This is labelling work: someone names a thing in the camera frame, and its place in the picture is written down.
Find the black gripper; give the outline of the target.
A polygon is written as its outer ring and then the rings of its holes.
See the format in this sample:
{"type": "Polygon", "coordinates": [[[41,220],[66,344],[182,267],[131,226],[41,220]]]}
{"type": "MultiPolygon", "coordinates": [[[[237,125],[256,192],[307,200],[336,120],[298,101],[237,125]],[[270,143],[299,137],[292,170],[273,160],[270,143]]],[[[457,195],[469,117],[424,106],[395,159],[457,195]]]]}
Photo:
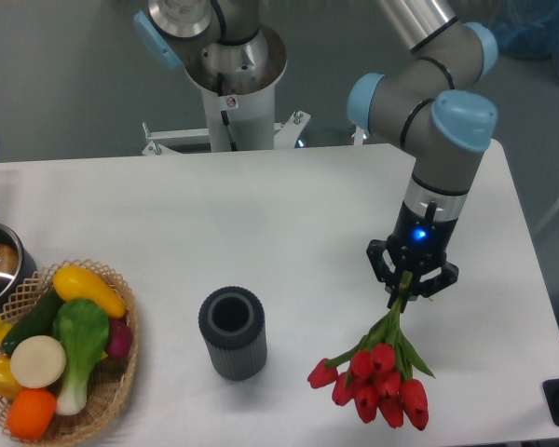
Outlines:
{"type": "Polygon", "coordinates": [[[389,293],[387,307],[393,307],[398,296],[404,270],[412,272],[409,298],[431,298],[458,280],[459,269],[446,262],[446,251],[457,225],[451,221],[430,221],[413,212],[405,203],[388,239],[372,239],[366,254],[376,279],[384,283],[389,293]],[[384,255],[393,262],[391,270],[384,255]]]}

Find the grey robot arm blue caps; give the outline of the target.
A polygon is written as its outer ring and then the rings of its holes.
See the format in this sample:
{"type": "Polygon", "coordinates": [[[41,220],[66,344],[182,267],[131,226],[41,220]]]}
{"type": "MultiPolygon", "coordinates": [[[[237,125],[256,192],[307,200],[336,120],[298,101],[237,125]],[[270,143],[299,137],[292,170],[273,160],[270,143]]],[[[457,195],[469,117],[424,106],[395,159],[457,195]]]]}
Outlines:
{"type": "MultiPolygon", "coordinates": [[[[470,92],[495,64],[498,45],[478,23],[462,23],[444,1],[381,5],[414,56],[400,75],[366,74],[348,95],[348,119],[416,163],[391,235],[367,255],[389,304],[405,306],[457,281],[447,245],[491,143],[498,112],[470,92]]],[[[287,55],[255,1],[152,1],[133,19],[149,52],[184,67],[200,89],[211,149],[271,149],[278,143],[275,86],[287,55]]]]}

